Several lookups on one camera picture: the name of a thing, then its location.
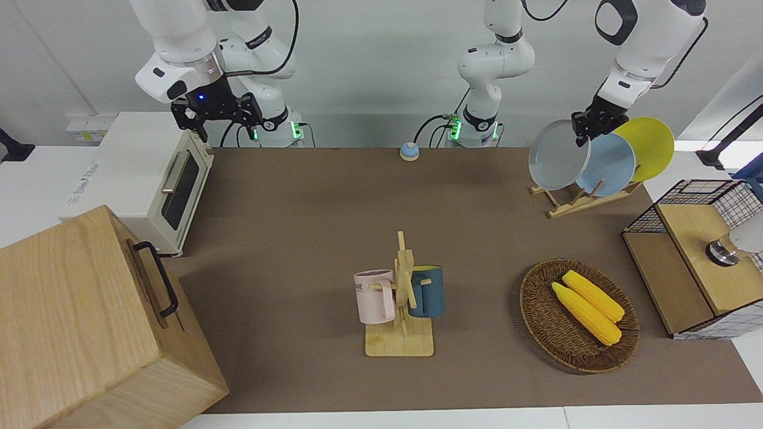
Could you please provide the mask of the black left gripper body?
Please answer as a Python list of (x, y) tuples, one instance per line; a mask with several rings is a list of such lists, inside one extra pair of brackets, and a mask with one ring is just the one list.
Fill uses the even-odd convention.
[(572, 130), (597, 131), (608, 134), (628, 121), (627, 109), (595, 95), (584, 111), (570, 114)]

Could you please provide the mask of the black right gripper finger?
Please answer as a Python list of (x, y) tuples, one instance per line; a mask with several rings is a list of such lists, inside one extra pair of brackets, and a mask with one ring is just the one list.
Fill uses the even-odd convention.
[(262, 110), (253, 94), (237, 97), (237, 124), (247, 128), (263, 124)]
[(208, 133), (204, 128), (207, 119), (204, 114), (196, 111), (188, 100), (173, 100), (170, 103), (170, 111), (180, 130), (194, 132), (203, 143), (208, 142)]

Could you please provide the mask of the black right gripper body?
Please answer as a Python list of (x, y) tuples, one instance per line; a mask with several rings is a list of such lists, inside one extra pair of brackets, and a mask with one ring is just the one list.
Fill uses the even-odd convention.
[(207, 120), (231, 120), (237, 124), (237, 98), (225, 76), (186, 92), (185, 99)]

